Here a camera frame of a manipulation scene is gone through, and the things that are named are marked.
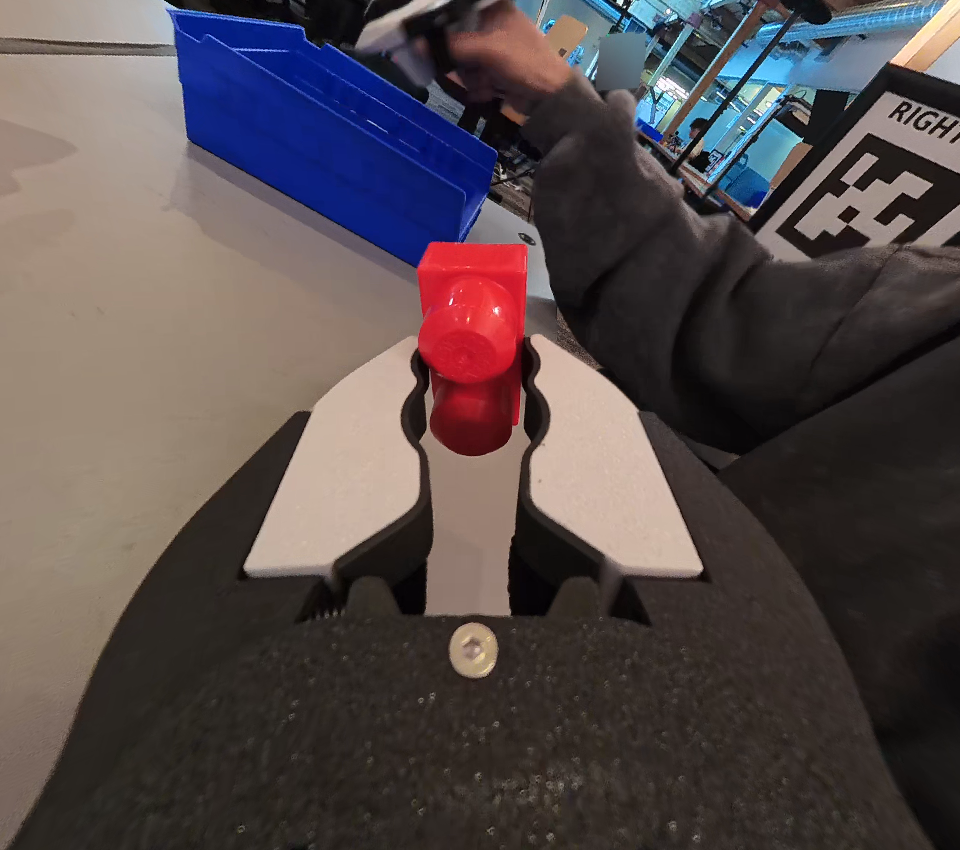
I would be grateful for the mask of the red two-stud toy block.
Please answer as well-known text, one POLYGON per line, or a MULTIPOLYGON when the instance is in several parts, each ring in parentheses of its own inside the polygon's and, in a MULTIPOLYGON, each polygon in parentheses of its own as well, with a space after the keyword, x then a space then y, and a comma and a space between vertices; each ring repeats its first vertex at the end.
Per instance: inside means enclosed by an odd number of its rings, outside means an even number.
POLYGON ((417 277, 430 430, 458 455, 486 456, 509 442, 521 419, 527 247, 432 243, 417 277))

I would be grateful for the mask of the printed tag board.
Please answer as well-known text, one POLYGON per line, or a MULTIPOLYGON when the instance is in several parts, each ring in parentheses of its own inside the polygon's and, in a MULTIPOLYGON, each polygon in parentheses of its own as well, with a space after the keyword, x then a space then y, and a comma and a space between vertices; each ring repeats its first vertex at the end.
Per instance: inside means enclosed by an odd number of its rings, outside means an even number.
POLYGON ((885 65, 750 222, 774 257, 959 244, 958 83, 885 65))

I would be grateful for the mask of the grey desk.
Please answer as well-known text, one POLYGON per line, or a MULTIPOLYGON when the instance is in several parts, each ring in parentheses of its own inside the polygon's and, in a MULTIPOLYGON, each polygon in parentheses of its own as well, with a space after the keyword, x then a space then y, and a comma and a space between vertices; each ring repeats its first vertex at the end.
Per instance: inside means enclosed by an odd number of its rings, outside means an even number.
POLYGON ((2 0, 2 848, 189 518, 416 273, 190 144, 162 0, 2 0))

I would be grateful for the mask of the silver air duct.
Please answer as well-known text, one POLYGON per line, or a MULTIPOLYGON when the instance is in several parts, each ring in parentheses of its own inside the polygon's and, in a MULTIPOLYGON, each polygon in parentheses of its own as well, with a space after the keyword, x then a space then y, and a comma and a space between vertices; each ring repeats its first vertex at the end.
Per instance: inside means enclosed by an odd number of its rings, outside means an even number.
POLYGON ((808 44, 851 36, 870 37, 877 34, 917 29, 935 14, 940 4, 894 0, 855 7, 840 12, 825 24, 799 21, 786 31, 780 42, 808 44))

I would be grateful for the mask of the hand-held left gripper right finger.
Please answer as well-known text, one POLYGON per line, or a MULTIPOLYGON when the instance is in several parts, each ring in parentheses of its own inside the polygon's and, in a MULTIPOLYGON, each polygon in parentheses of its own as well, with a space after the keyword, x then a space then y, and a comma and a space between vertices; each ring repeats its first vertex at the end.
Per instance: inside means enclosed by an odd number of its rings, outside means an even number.
POLYGON ((704 564, 638 408, 536 334, 524 342, 530 443, 511 541, 511 611, 547 614, 572 580, 600 614, 645 614, 637 580, 697 580, 704 564))

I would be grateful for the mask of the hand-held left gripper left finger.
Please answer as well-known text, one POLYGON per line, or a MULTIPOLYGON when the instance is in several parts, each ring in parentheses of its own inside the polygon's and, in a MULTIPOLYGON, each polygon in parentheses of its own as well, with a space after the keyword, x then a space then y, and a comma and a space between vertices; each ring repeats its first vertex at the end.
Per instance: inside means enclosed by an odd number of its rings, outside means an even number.
POLYGON ((315 404, 246 556, 246 577, 321 580, 342 601, 358 580, 378 578, 402 613, 426 613, 428 384, 410 336, 315 404))

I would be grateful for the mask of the person's right forearm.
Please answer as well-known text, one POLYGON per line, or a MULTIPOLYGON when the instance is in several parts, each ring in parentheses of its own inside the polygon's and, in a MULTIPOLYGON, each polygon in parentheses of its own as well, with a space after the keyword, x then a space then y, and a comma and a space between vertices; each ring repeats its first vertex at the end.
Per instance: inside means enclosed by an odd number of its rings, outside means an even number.
POLYGON ((777 260, 685 204, 639 146, 631 102, 575 73, 524 133, 542 155, 534 211, 558 308, 633 401, 739 455, 847 398, 888 420, 958 411, 958 251, 777 260))

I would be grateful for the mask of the blue plastic bin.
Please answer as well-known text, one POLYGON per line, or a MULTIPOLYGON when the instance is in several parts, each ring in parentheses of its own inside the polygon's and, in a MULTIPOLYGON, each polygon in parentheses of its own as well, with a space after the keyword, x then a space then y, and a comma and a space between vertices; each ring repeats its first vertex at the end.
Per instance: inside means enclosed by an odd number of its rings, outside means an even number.
POLYGON ((168 12, 191 143, 412 266, 466 239, 494 148, 302 27, 168 12))

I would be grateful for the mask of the person's right hand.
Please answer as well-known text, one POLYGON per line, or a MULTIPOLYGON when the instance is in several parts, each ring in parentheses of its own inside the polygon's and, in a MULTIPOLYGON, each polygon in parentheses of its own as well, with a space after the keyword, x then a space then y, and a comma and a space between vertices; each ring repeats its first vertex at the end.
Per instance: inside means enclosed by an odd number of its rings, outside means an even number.
POLYGON ((474 29, 450 31, 447 42, 454 70, 474 100, 502 100, 524 117, 574 76, 546 36, 509 0, 486 8, 474 29))

